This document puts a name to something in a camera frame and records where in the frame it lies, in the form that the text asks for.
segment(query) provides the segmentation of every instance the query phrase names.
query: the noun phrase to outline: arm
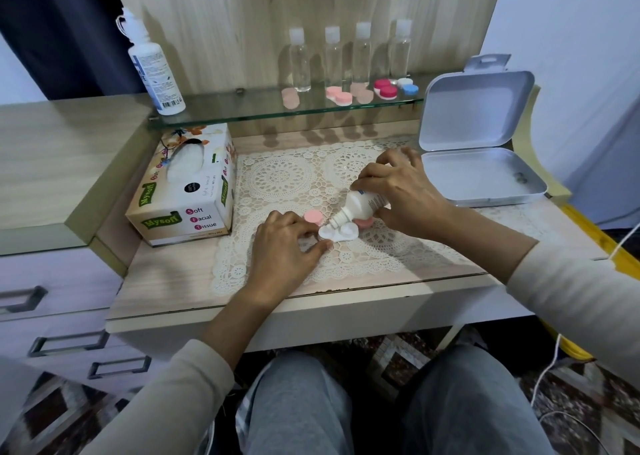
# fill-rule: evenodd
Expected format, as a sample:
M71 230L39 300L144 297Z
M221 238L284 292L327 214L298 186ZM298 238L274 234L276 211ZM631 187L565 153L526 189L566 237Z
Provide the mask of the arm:
M406 158L396 150L381 154L351 186L389 200L390 209L376 212L388 227L455 249L560 333L640 385L640 282L453 206L425 175L420 155L402 151Z
M330 247L331 241L320 241L306 253L300 251L298 238L317 230L293 212L271 212L258 226L244 288L209 322L200 340L189 340L83 455L194 453L231 391L232 369L256 330Z

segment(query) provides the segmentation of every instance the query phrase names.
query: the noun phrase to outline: gray pants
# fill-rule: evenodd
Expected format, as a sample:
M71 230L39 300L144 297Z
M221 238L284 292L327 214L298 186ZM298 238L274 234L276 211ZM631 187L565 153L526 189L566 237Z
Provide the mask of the gray pants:
M554 453L508 370L478 347L452 347L408 388L404 406L399 399L404 454ZM348 395L320 362L287 352L258 384L245 453L352 454L350 421Z

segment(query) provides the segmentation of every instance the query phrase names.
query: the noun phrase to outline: lace doily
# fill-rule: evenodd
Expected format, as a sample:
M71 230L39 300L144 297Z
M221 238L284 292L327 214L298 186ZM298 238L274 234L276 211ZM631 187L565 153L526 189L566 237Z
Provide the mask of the lace doily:
M237 163L236 207L233 233L220 238L214 258L212 291L230 296L247 276L253 234L271 210L292 210L302 216L307 210L321 210L326 218L340 210L349 185L370 161L388 147L410 145L415 137L387 138L285 151L240 155ZM479 211L502 224L541 239L547 232L525 214L525 206L483 208ZM315 240L302 241L308 248ZM337 289L335 280L376 276L377 284L424 280L425 268L472 265L442 244L423 241L389 230L380 220L354 241L334 243L316 270L305 281L305 291Z

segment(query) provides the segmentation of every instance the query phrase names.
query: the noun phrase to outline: hand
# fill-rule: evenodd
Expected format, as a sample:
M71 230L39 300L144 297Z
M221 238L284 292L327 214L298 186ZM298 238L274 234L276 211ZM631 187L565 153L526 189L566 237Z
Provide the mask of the hand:
M306 253L300 251L298 239L317 232L317 225L307 222L295 212L281 214L271 211L255 233L244 293L250 292L273 307L291 295L332 245L331 241L324 240L314 244Z
M444 232L457 208L436 190L424 173L420 154L409 147L383 152L351 185L351 190L379 193L391 208L374 214L390 229L422 239L444 242Z

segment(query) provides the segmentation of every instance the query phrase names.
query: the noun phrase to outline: tissue box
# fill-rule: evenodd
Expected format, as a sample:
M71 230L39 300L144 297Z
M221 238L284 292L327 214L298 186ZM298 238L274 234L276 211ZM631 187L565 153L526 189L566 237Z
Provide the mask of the tissue box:
M225 123L172 131L126 216L151 246L222 236L231 231L235 186L236 150Z

